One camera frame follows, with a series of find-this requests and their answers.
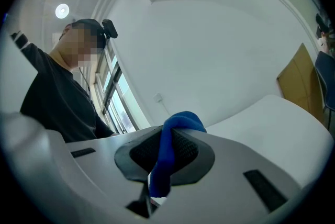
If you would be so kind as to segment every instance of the ceiling light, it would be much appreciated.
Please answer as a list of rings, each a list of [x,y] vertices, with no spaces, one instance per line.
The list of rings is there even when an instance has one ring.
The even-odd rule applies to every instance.
[[[67,4],[60,4],[59,6],[57,6],[56,11],[55,11],[56,16],[61,19],[67,17],[69,12],[70,12],[70,9]]]

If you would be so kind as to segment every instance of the blue chair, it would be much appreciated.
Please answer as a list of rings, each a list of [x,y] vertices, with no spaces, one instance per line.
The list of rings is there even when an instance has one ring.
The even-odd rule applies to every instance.
[[[329,109],[329,130],[331,112],[335,111],[335,59],[324,52],[319,52],[315,68],[320,78],[325,107]]]

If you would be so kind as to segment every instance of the window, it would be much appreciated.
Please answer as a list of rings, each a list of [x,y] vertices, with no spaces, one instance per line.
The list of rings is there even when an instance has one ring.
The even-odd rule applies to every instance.
[[[122,134],[150,127],[122,73],[110,41],[99,59],[95,88],[111,129]]]

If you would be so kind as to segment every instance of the neck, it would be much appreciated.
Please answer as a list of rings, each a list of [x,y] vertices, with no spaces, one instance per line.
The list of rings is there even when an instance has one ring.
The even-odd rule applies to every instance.
[[[57,50],[52,50],[49,54],[49,56],[61,67],[64,69],[71,71],[73,67],[69,66],[65,59],[62,57],[62,54]]]

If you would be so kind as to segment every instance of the blue towel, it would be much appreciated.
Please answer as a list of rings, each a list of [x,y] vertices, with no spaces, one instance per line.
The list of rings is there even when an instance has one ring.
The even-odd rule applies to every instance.
[[[151,171],[149,193],[151,197],[166,197],[170,192],[170,176],[174,168],[171,128],[182,127],[207,132],[198,116],[190,111],[176,113],[163,125],[157,163]]]

